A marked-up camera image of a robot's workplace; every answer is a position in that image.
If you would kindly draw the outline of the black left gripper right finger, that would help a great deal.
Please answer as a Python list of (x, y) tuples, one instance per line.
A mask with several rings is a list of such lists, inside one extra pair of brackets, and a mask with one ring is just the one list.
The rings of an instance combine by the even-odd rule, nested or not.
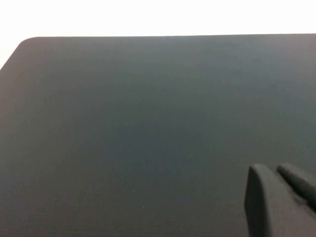
[(316, 177), (303, 169), (290, 164), (282, 163), (277, 166), (277, 172), (289, 186), (313, 209), (316, 209)]

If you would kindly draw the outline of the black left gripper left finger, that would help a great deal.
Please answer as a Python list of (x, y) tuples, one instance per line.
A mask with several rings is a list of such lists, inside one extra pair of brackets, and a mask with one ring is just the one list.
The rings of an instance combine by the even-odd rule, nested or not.
[(244, 210), (251, 237), (314, 237), (313, 210), (281, 177), (263, 164), (249, 167)]

